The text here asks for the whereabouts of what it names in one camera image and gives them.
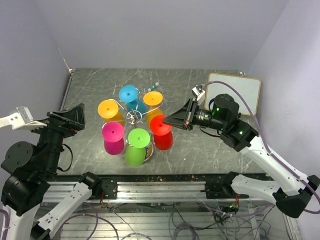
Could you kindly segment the red plastic wine glass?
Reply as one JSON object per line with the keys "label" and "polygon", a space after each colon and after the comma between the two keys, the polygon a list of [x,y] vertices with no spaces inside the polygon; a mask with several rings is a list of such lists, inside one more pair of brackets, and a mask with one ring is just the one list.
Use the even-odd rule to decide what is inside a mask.
{"label": "red plastic wine glass", "polygon": [[164,123],[165,115],[155,116],[150,122],[155,146],[162,151],[170,149],[174,143],[172,126]]}

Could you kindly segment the green plastic wine glass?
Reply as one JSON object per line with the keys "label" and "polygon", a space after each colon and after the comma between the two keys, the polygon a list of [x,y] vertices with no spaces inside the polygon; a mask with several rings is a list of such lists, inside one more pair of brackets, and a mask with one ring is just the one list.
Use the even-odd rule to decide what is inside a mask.
{"label": "green plastic wine glass", "polygon": [[150,134],[145,129],[135,128],[129,132],[127,140],[124,159],[129,166],[138,167],[145,161],[146,147],[151,141]]}

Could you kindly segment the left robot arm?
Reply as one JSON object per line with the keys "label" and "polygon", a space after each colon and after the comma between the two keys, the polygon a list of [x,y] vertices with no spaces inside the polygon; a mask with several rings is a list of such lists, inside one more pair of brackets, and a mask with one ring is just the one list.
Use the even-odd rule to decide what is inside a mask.
{"label": "left robot arm", "polygon": [[85,106],[50,111],[35,120],[26,106],[17,107],[0,120],[1,127],[29,130],[39,135],[37,144],[19,141],[6,152],[1,168],[9,174],[1,193],[4,240],[50,240],[83,202],[102,193],[102,179],[84,173],[71,192],[49,213],[35,220],[44,195],[50,187],[47,178],[57,174],[64,139],[85,128]]}

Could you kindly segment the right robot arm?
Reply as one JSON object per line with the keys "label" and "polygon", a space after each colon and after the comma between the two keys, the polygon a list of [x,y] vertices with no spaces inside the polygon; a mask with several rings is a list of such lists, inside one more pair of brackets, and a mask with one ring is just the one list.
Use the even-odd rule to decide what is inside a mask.
{"label": "right robot arm", "polygon": [[231,198],[235,194],[256,197],[276,205],[291,218],[299,218],[315,196],[320,179],[301,173],[273,152],[263,142],[262,135],[240,119],[239,104],[230,95],[219,94],[212,102],[212,109],[205,110],[191,98],[163,122],[189,131],[194,126],[216,130],[228,147],[254,161],[272,178],[269,181],[258,180],[229,172],[220,186],[224,197]]}

